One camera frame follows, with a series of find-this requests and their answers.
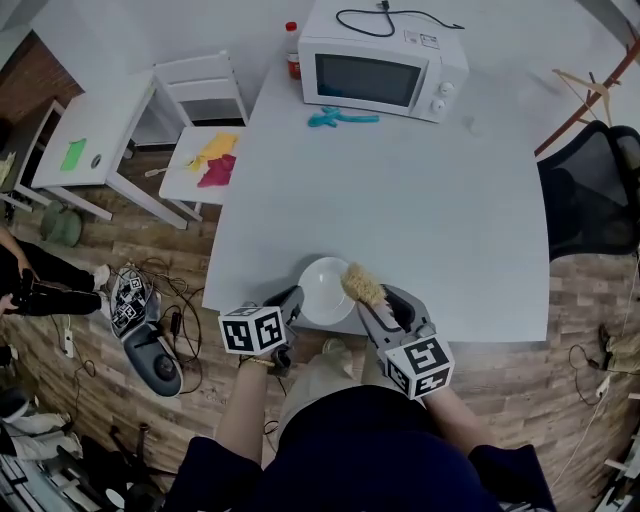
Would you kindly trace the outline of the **teal plastic toy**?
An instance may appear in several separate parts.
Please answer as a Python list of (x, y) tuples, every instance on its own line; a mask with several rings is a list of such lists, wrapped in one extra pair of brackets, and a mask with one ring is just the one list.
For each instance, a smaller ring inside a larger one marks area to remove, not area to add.
[(307, 121), (312, 128), (329, 126), (336, 128), (339, 122), (348, 123), (378, 123), (378, 115), (347, 115), (338, 107), (322, 106), (319, 113), (314, 113)]

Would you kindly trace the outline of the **white plate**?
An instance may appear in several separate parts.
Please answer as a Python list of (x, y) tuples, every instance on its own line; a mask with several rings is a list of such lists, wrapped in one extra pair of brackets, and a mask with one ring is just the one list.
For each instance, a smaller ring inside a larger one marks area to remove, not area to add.
[(304, 293), (301, 312), (311, 323), (332, 326), (346, 319), (355, 305), (342, 287), (348, 264), (336, 257), (323, 257), (309, 264), (298, 285)]

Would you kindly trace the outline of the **wooden coat rack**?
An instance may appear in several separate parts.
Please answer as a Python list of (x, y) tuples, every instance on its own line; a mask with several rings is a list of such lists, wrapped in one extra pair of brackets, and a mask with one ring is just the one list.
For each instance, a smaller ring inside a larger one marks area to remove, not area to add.
[(534, 151), (536, 157), (541, 156), (558, 139), (560, 139), (575, 124), (588, 125), (590, 120), (585, 115), (590, 115), (593, 121), (600, 121), (594, 108), (601, 104), (605, 119), (603, 122), (611, 127), (613, 118), (611, 113), (611, 90), (621, 87), (621, 77), (640, 58), (640, 29), (630, 25), (631, 43), (625, 43), (625, 54), (621, 61), (603, 82), (595, 79), (592, 72), (588, 73), (588, 79), (582, 79), (567, 71), (554, 68), (552, 73), (558, 77), (562, 83), (579, 100), (580, 106), (564, 121), (549, 137), (547, 137)]

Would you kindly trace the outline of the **beige trousers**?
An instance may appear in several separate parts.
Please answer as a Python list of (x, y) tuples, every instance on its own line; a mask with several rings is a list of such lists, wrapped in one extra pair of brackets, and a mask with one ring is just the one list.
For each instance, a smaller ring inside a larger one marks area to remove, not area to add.
[(313, 357), (282, 407), (279, 443), (321, 438), (389, 438), (396, 434), (439, 435), (426, 408), (405, 397), (367, 347), (362, 377), (349, 370), (352, 352), (344, 345)]

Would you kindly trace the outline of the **white microwave oven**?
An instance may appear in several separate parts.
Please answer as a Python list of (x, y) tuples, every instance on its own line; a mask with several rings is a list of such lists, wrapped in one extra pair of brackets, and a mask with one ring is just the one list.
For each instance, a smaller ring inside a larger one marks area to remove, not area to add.
[(303, 99), (440, 123), (469, 75), (462, 29), (387, 0), (315, 0), (298, 40)]

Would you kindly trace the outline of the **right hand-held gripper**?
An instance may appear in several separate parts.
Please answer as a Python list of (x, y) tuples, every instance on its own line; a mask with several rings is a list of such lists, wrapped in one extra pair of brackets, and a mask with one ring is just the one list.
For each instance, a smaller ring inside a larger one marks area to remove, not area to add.
[[(398, 287), (383, 284), (386, 300), (374, 306), (357, 302), (358, 316), (379, 350), (384, 374), (410, 400), (450, 385), (455, 360), (437, 333), (426, 306)], [(415, 331), (401, 336), (404, 331)]]

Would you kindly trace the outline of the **white stool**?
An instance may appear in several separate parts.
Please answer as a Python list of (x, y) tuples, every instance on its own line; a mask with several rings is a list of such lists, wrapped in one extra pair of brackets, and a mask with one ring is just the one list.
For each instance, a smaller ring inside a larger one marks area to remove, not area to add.
[[(212, 140), (218, 132), (228, 132), (240, 136), (243, 127), (233, 126), (189, 126), (186, 127), (175, 147), (171, 159), (166, 167), (170, 169), (164, 173), (159, 195), (169, 200), (183, 212), (196, 220), (200, 220), (199, 210), (203, 204), (222, 205), (227, 186), (212, 186), (198, 188), (197, 184), (208, 170), (207, 162), (198, 171), (189, 169), (189, 164), (198, 152)], [(230, 155), (237, 157), (239, 139)]]

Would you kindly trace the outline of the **white wooden chair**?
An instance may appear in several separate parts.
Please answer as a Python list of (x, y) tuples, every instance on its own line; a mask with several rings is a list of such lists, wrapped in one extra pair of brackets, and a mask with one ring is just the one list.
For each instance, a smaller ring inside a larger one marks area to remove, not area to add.
[(174, 145), (185, 128), (240, 133), (249, 121), (229, 54), (191, 57), (153, 66), (157, 102), (152, 113), (164, 130), (162, 144)]

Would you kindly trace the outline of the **navy shirt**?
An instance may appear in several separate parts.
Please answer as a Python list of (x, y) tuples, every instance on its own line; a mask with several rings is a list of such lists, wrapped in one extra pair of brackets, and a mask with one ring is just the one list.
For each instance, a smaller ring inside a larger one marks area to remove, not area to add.
[(162, 512), (556, 512), (532, 446), (469, 454), (399, 392), (359, 386), (298, 412), (266, 467), (196, 437)]

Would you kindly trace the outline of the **open grey equipment case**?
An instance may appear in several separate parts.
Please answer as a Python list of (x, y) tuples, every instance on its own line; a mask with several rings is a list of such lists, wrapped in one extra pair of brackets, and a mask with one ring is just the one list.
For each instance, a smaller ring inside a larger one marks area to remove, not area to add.
[(179, 395), (183, 374), (160, 325), (160, 294), (140, 269), (117, 271), (109, 305), (112, 333), (141, 380), (158, 396)]

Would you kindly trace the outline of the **green card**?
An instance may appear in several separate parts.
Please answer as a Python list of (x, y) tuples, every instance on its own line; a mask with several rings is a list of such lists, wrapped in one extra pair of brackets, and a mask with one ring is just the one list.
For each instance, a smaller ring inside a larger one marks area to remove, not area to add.
[(84, 151), (86, 143), (86, 138), (71, 141), (69, 143), (66, 154), (60, 166), (61, 171), (68, 172), (73, 171), (76, 168)]

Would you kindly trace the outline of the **black mesh office chair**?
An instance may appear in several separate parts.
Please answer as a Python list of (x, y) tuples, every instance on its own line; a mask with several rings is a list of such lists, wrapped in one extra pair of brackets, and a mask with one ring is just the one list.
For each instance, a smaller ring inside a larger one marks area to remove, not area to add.
[(537, 167), (551, 261), (640, 248), (640, 132), (590, 122)]

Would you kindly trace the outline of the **tan scrubbing sponge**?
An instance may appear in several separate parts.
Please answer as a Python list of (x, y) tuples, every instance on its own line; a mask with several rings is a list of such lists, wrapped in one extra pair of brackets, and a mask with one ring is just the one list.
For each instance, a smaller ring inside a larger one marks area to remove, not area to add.
[(341, 285), (346, 295), (355, 303), (376, 305), (386, 300), (386, 293), (377, 279), (358, 263), (350, 263), (341, 276)]

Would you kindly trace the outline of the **red-capped plastic bottle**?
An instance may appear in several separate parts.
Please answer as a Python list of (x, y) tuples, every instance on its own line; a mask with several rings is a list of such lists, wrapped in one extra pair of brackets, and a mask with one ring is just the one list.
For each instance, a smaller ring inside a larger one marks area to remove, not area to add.
[(298, 40), (299, 40), (298, 25), (294, 21), (289, 21), (285, 24), (285, 30), (286, 30), (285, 51), (286, 51), (288, 73), (291, 79), (300, 80), (301, 71), (300, 71), (300, 60), (299, 60), (299, 53), (298, 53)]

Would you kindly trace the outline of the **green bag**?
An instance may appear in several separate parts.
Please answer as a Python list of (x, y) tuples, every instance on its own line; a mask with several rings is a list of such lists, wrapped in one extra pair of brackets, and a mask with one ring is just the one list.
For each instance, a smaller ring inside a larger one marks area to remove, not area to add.
[(53, 200), (44, 209), (40, 237), (47, 243), (75, 247), (81, 237), (82, 227), (82, 219), (75, 210)]

